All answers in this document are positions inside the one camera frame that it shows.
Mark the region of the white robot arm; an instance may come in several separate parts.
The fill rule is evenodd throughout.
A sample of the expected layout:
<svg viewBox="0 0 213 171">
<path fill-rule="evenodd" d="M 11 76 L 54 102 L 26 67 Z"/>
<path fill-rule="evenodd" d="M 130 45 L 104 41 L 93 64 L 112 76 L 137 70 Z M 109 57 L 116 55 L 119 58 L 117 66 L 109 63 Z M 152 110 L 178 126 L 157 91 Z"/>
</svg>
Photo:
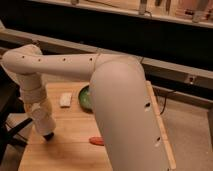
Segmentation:
<svg viewBox="0 0 213 171">
<path fill-rule="evenodd" d="M 169 170 L 144 69 L 134 57 L 44 55 L 28 44 L 6 51 L 2 67 L 16 74 L 26 112 L 40 135 L 49 135 L 56 127 L 41 75 L 81 77 L 89 82 L 92 111 L 113 171 Z"/>
</svg>

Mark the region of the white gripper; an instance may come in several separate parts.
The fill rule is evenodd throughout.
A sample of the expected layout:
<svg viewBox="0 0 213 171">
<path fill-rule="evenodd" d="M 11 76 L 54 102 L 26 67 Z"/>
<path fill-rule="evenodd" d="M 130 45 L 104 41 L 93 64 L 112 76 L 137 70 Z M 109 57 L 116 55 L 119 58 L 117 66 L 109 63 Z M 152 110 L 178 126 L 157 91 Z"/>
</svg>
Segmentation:
<svg viewBox="0 0 213 171">
<path fill-rule="evenodd" d="M 34 90 L 20 90 L 21 99 L 23 100 L 25 113 L 29 116 L 33 116 L 32 104 L 41 103 L 42 108 L 49 114 L 52 114 L 52 105 L 47 98 L 46 88 L 44 86 Z"/>
</svg>

